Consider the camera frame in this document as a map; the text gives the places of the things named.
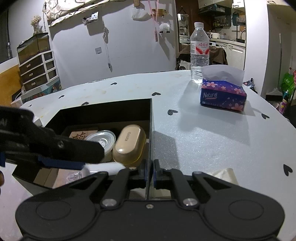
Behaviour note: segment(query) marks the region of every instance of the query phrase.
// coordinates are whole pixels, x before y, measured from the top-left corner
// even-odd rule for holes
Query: metal bolt
[[[113,199],[113,198],[107,198],[107,199],[104,199],[102,201],[102,204],[105,206],[105,207],[113,207],[117,204],[116,200]]]
[[[63,141],[58,141],[57,146],[58,146],[60,149],[63,149],[63,148],[65,147]]]
[[[146,205],[146,208],[148,208],[148,209],[153,209],[153,208],[154,208],[154,205],[153,205],[153,204],[147,204],[147,205]]]
[[[183,200],[183,203],[186,206],[195,206],[196,204],[198,204],[198,201],[194,198],[185,198]]]

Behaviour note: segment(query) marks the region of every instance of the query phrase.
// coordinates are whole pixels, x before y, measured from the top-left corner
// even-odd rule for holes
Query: red and white label
[[[191,53],[196,55],[209,55],[209,42],[191,41]]]

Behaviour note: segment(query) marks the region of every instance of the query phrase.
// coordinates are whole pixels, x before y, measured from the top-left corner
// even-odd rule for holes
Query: finger
[[[3,173],[0,171],[0,186],[2,186],[4,184],[4,175]]]

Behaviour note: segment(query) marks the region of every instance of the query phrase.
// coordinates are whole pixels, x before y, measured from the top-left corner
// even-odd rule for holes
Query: white fluffy plush
[[[170,24],[169,23],[162,23],[159,25],[159,32],[162,33],[169,33],[170,32]]]

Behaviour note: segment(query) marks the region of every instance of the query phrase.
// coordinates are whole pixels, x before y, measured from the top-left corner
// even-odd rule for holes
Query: kitchen
[[[185,0],[176,0],[176,9],[179,25],[179,49],[180,53],[183,53],[181,57],[184,56],[184,49],[187,49],[190,44],[194,22],[203,22],[204,29],[210,38],[210,45],[216,46],[215,55],[217,51],[221,52],[220,57],[214,59],[214,64],[217,62],[244,69],[247,28],[243,0],[198,0],[198,4],[197,2],[190,1],[188,3]],[[184,67],[188,69],[189,64],[184,63],[186,60],[189,59],[183,58],[180,61],[181,69]]]

